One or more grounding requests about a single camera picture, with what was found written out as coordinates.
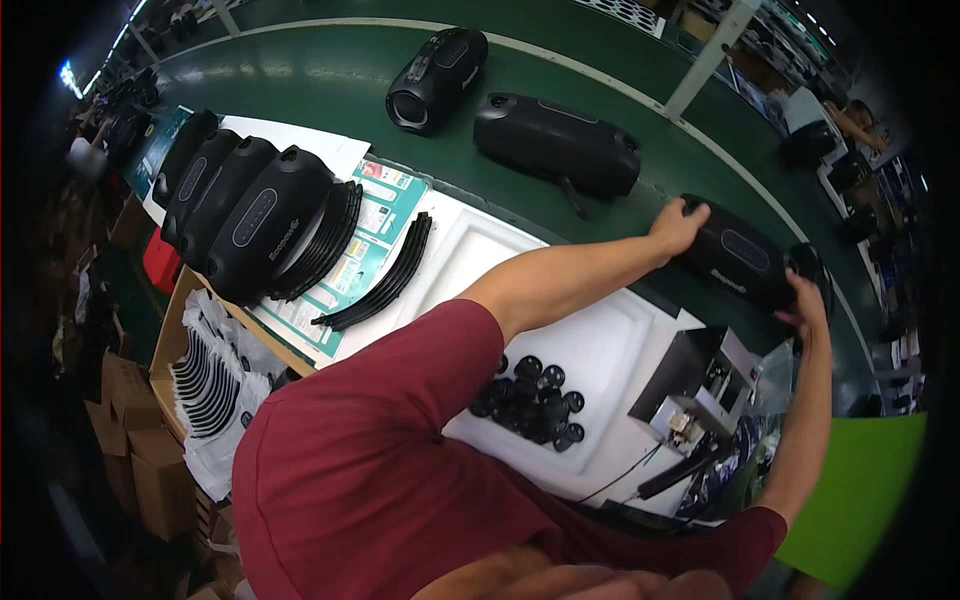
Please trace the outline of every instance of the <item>red box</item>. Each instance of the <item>red box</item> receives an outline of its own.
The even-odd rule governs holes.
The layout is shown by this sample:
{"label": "red box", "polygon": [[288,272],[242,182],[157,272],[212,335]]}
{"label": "red box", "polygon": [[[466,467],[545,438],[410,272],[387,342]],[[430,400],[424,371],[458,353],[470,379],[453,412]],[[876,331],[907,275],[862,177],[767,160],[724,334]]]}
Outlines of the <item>red box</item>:
{"label": "red box", "polygon": [[154,235],[143,253],[143,270],[150,282],[164,294],[173,294],[180,270],[180,257],[173,246],[160,239],[160,228],[154,229]]}

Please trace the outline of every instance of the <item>ceiling light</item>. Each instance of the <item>ceiling light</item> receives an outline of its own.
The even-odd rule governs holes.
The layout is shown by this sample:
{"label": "ceiling light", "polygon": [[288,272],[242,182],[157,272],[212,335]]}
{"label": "ceiling light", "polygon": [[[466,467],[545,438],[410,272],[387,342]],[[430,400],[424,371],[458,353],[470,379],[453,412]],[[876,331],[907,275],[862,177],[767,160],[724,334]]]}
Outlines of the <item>ceiling light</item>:
{"label": "ceiling light", "polygon": [[123,34],[127,32],[128,27],[130,27],[130,23],[127,23],[123,26],[123,29],[120,30],[120,34],[118,34],[117,38],[113,41],[113,45],[110,47],[110,50],[116,50],[117,44],[120,43],[120,39],[123,37]]}
{"label": "ceiling light", "polygon": [[91,79],[90,83],[84,88],[84,96],[86,95],[86,92],[90,91],[90,88],[93,86],[93,82],[97,81],[98,77],[100,77],[100,71],[97,71],[93,74],[93,79]]}
{"label": "ceiling light", "polygon": [[140,0],[140,4],[136,5],[136,8],[133,9],[133,14],[130,15],[130,20],[133,21],[133,18],[136,16],[140,9],[143,8],[143,5],[147,4],[147,0]]}

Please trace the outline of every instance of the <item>green workbench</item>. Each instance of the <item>green workbench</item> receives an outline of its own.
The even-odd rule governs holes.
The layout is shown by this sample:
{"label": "green workbench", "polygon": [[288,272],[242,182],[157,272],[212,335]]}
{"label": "green workbench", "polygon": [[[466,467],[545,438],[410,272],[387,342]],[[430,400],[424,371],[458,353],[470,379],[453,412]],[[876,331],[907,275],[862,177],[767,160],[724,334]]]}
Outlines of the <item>green workbench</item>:
{"label": "green workbench", "polygon": [[[252,1],[231,12],[241,31],[307,19],[383,17],[477,27],[578,60],[665,102],[690,65],[677,52],[677,30],[657,41],[605,15],[562,0],[514,3]],[[446,181],[517,216],[520,223],[570,242],[645,233],[668,195],[710,198],[783,248],[796,236],[755,190],[705,146],[652,110],[553,61],[492,44],[482,78],[465,105],[432,138],[400,131],[383,108],[387,87],[428,37],[395,21],[266,31],[197,48],[158,68],[162,102],[292,123],[370,141],[371,152]],[[576,218],[555,185],[506,169],[477,153],[473,107],[488,93],[540,96],[608,120],[641,144],[641,178],[631,196],[584,199],[589,221]],[[824,256],[871,343],[881,325],[876,294],[856,248],[840,245],[840,215],[812,173],[776,160],[780,135],[726,84],[711,79],[684,117],[729,152],[782,204]],[[741,300],[670,265],[644,279],[654,293],[708,324],[729,324],[751,350],[773,348],[784,329]],[[840,307],[832,323],[834,412],[844,414],[874,387],[870,363]]]}

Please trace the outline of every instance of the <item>red shirt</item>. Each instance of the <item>red shirt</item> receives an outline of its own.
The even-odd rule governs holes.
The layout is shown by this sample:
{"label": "red shirt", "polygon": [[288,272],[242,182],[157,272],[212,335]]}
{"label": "red shirt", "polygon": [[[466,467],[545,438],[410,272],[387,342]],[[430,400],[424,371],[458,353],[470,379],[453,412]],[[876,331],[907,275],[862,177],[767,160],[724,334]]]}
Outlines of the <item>red shirt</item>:
{"label": "red shirt", "polygon": [[699,537],[636,540],[444,438],[502,352],[493,316],[452,300],[267,398],[233,462],[237,538],[258,598],[406,600],[525,542],[554,564],[667,577],[707,568],[743,593],[786,534],[773,511]]}

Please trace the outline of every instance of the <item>black bluetooth speaker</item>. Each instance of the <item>black bluetooth speaker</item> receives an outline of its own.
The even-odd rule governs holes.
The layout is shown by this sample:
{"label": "black bluetooth speaker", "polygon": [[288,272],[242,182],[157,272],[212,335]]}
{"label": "black bluetooth speaker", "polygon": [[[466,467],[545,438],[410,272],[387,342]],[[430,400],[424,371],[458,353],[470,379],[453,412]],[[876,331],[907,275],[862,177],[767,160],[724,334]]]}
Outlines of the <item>black bluetooth speaker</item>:
{"label": "black bluetooth speaker", "polygon": [[213,174],[180,237],[180,258],[197,273],[206,268],[206,256],[220,227],[240,202],[256,176],[276,158],[274,145],[262,137],[240,142]]}
{"label": "black bluetooth speaker", "polygon": [[204,274],[214,291],[240,305],[263,298],[290,252],[302,247],[334,185],[324,162],[297,146],[274,158],[210,247]]}
{"label": "black bluetooth speaker", "polygon": [[183,122],[177,136],[174,137],[167,156],[163,158],[160,165],[160,171],[156,174],[154,182],[154,202],[166,208],[170,199],[173,197],[177,186],[180,185],[180,178],[186,172],[190,164],[190,158],[193,157],[204,140],[213,132],[217,131],[220,122],[217,115],[209,110],[194,112],[190,118]]}
{"label": "black bluetooth speaker", "polygon": [[724,287],[766,312],[789,308],[795,295],[784,273],[789,263],[783,251],[717,203],[693,194],[683,197],[684,214],[705,203],[710,216],[681,255],[681,263],[700,279]]}
{"label": "black bluetooth speaker", "polygon": [[569,180],[598,198],[626,196],[640,173],[634,139],[606,121],[558,104],[494,93],[473,122],[473,144],[491,158],[547,180]]}
{"label": "black bluetooth speaker", "polygon": [[437,32],[390,86],[390,120],[408,132],[429,135],[463,101],[486,60],[487,38],[479,30]]}
{"label": "black bluetooth speaker", "polygon": [[193,207],[205,192],[217,169],[239,143],[240,136],[231,130],[216,130],[200,145],[167,204],[167,214],[163,217],[163,227],[160,230],[161,240],[175,249],[180,247],[180,238],[190,215],[193,214]]}

